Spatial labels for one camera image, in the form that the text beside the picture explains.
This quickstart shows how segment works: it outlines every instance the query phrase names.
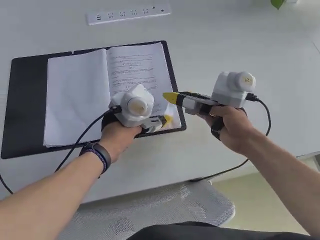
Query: white desk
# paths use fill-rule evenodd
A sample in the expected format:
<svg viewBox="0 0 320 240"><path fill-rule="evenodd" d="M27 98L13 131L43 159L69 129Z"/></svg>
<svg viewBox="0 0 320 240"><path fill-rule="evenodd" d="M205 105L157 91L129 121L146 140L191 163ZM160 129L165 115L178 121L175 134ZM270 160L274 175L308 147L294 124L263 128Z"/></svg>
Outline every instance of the white desk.
<svg viewBox="0 0 320 240"><path fill-rule="evenodd" d="M251 0L172 0L169 16L86 25L87 12L143 2L148 1L2 1L2 128L11 59L166 40L181 91L210 94L221 71L249 71L257 79L255 93L271 112L270 137L296 156L320 151L320 54L312 42L320 29L320 17L315 14L319 4L312 6L317 19L312 27L306 11L310 0L300 0L300 6L280 11L272 8L268 0L253 1L254 4ZM268 121L263 107L249 103L246 110L254 125L265 131ZM84 201L211 175L244 160L211 136L209 127L199 118L186 115L186 122L184 132L135 140ZM1 160L0 171L7 184L17 191L51 174L66 154L67 151L60 151ZM0 186L0 199L6 195Z"/></svg>

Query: white chair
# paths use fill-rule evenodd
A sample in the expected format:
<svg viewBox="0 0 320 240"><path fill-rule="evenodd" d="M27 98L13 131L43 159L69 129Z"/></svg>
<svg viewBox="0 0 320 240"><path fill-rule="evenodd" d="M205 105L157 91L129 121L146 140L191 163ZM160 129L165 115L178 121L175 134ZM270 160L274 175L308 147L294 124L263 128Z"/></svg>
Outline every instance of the white chair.
<svg viewBox="0 0 320 240"><path fill-rule="evenodd" d="M58 239L125 240L148 226L189 221L220 226L234 213L209 182L183 182L83 204Z"/></svg>

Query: white paper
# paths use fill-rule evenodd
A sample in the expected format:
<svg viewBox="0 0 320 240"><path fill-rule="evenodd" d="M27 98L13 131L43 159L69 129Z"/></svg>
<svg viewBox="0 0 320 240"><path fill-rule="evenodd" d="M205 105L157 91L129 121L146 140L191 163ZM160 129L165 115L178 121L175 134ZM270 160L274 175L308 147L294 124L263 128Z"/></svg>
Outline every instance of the white paper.
<svg viewBox="0 0 320 240"><path fill-rule="evenodd" d="M108 110L110 103L107 51L48 60L43 144L72 145L82 132ZM81 142L101 137L97 122Z"/></svg>
<svg viewBox="0 0 320 240"><path fill-rule="evenodd" d="M111 97L143 84L154 97L152 115L171 115L173 123L168 128L181 127L177 107L163 98L164 92L172 92L172 85L161 43L112 47L107 51L107 65Z"/></svg>

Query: floor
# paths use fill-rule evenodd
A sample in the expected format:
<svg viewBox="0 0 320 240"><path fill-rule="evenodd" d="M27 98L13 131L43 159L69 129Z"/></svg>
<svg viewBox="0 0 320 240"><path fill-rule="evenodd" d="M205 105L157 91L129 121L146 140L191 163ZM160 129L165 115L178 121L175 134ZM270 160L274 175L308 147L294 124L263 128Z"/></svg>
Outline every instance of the floor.
<svg viewBox="0 0 320 240"><path fill-rule="evenodd" d="M316 168L314 158L304 162ZM307 234L260 173L213 182L212 185L235 204L234 218L223 227Z"/></svg>

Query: open notebook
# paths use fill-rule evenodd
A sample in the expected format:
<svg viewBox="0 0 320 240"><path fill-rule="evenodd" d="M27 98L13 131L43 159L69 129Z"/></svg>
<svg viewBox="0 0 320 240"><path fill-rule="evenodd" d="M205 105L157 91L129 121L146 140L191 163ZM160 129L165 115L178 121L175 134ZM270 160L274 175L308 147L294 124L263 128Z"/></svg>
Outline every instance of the open notebook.
<svg viewBox="0 0 320 240"><path fill-rule="evenodd" d="M152 115L173 116L166 130L181 127L177 107L162 97L162 93L172 92L172 86L160 42L50 58L43 145L74 144L88 125L108 110L113 95L135 84L143 84L154 96ZM101 121L81 142L100 136Z"/></svg>

